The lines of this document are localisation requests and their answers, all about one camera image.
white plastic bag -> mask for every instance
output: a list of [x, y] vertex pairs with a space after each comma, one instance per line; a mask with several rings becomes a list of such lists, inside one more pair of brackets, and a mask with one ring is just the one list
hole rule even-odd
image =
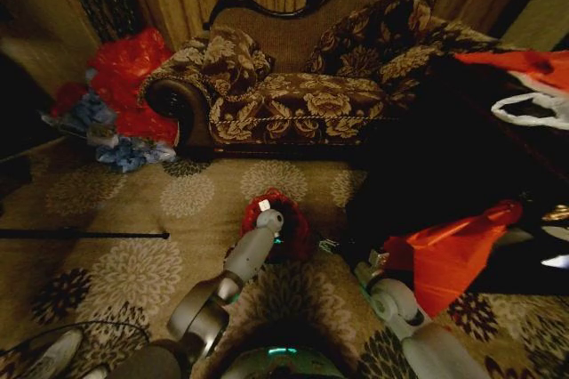
[[[533, 104], [552, 109], [554, 117], [532, 117], [531, 115], [511, 115], [503, 109], [505, 105], [531, 100]], [[546, 125], [559, 130], [569, 130], [569, 97], [557, 97], [544, 93], [527, 93], [508, 97], [492, 105], [492, 113], [502, 121], [516, 125]]]

floral rug pattern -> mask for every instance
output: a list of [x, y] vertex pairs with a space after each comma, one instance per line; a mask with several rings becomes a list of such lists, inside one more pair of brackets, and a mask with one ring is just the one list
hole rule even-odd
[[[338, 239], [344, 207], [365, 179], [341, 162], [258, 159], [182, 159], [115, 174], [68, 141], [28, 156], [31, 183], [4, 197], [0, 229], [89, 234], [0, 238], [1, 379], [21, 375], [75, 324], [84, 339], [65, 377], [117, 366], [168, 337], [165, 323], [178, 301], [221, 271], [252, 197], [278, 188], [299, 203], [315, 233]], [[310, 262], [265, 265], [228, 311], [226, 334], [192, 377], [216, 377], [237, 348], [274, 325], [281, 334], [300, 329], [298, 344], [320, 344], [347, 377], [415, 377], [338, 255], [319, 251]], [[492, 379], [569, 377], [569, 298], [463, 294], [435, 321]]]

floral upholstery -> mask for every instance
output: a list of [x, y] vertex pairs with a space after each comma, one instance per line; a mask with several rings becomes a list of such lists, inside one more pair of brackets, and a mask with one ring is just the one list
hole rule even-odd
[[204, 128], [220, 144], [356, 144], [411, 107], [432, 58], [511, 49], [431, 16], [430, 0], [379, 0], [323, 33], [307, 73], [269, 74], [272, 59], [244, 32], [222, 27], [207, 47], [190, 40], [142, 92], [158, 79], [186, 83], [207, 99]]
[[202, 72], [221, 96], [238, 96], [271, 70], [271, 62], [244, 31], [227, 26], [212, 29]]
[[373, 77], [382, 63], [416, 45], [430, 19], [430, 0], [380, 0], [326, 30], [304, 70]]
[[388, 119], [389, 99], [369, 79], [271, 74], [237, 100], [219, 97], [210, 130], [220, 143], [347, 144]]
[[418, 86], [429, 73], [429, 64], [434, 57], [456, 52], [506, 52], [514, 49], [459, 22], [431, 17], [420, 42], [384, 63], [375, 79], [393, 97], [398, 93], [409, 93]]
[[198, 90], [211, 107], [215, 99], [202, 73], [207, 44], [208, 39], [202, 37], [194, 37], [185, 42], [170, 59], [144, 80], [140, 86], [140, 96], [143, 96], [154, 82], [172, 80]]

sofa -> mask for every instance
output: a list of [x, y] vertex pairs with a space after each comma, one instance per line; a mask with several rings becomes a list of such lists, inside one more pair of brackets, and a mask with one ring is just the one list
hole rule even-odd
[[281, 13], [219, 0], [209, 32], [140, 94], [179, 121], [178, 150], [346, 153], [409, 115], [432, 58], [508, 48], [433, 16], [434, 2], [315, 0]]

throw pillow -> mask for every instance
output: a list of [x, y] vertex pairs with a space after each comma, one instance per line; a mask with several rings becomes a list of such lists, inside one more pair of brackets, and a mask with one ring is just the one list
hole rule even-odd
[[430, 0], [371, 3], [323, 33], [304, 71], [376, 78], [382, 64], [422, 40], [430, 13]]
[[202, 73], [219, 95], [240, 96], [270, 72], [269, 59], [244, 31], [217, 26], [210, 33]]

